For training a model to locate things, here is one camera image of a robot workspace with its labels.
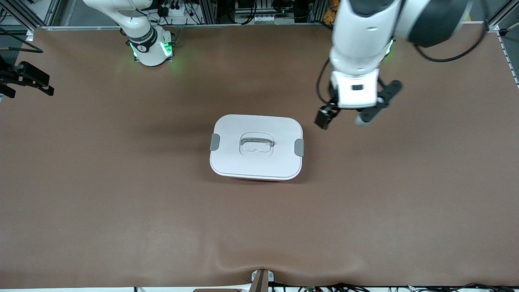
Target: green led light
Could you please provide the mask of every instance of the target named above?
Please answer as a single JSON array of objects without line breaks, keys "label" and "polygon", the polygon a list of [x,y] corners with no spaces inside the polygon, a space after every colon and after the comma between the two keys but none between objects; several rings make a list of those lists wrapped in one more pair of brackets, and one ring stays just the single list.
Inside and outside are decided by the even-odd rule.
[{"label": "green led light", "polygon": [[393,40],[391,40],[391,41],[389,42],[389,47],[388,47],[388,50],[387,50],[387,52],[386,52],[386,55],[389,54],[389,52],[391,52],[391,46],[392,46],[392,45],[393,45]]},{"label": "green led light", "polygon": [[137,52],[135,52],[135,48],[133,47],[133,45],[132,45],[131,43],[130,43],[130,47],[131,47],[131,50],[133,51],[133,55],[134,55],[136,58],[138,58],[138,57],[137,57]]},{"label": "green led light", "polygon": [[171,56],[173,49],[171,48],[170,43],[160,42],[160,46],[162,47],[162,50],[166,56]]}]

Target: lid handle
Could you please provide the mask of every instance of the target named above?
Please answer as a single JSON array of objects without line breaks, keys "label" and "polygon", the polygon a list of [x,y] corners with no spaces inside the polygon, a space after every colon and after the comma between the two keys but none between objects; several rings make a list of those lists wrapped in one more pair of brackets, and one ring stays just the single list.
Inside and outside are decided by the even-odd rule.
[{"label": "lid handle", "polygon": [[240,140],[240,145],[243,145],[247,142],[267,143],[270,145],[270,147],[274,146],[274,141],[266,138],[242,138]]}]

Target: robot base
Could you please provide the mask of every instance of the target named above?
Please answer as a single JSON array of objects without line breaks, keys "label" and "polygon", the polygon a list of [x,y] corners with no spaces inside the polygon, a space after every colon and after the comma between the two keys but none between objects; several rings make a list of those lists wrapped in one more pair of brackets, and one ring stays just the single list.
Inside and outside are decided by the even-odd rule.
[{"label": "robot base", "polygon": [[171,32],[160,26],[154,26],[154,29],[157,31],[157,40],[151,45],[148,52],[140,52],[131,46],[135,61],[149,67],[159,66],[165,61],[173,59],[173,38]]}]

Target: gray latch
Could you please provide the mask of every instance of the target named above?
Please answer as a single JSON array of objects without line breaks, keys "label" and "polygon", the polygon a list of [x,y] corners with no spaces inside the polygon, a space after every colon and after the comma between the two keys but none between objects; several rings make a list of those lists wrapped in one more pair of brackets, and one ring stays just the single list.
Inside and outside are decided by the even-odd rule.
[{"label": "gray latch", "polygon": [[220,135],[213,133],[213,136],[211,137],[211,147],[209,148],[210,151],[214,151],[220,147]]},{"label": "gray latch", "polygon": [[294,143],[295,155],[303,157],[305,156],[305,142],[303,139],[297,139]]}]

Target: table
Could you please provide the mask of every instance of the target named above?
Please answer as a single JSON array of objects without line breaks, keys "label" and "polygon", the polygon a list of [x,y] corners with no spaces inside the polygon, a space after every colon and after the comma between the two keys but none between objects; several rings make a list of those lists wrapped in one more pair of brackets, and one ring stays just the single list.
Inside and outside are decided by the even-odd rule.
[{"label": "table", "polygon": [[[156,68],[124,42],[36,31],[45,52],[20,54],[56,94],[0,105],[1,288],[240,284],[258,268],[294,285],[517,285],[519,99],[496,34],[445,64],[398,40],[381,77],[402,92],[370,127],[343,111],[328,131],[313,124],[324,27],[185,29]],[[229,113],[299,121],[299,176],[213,173]]]}]

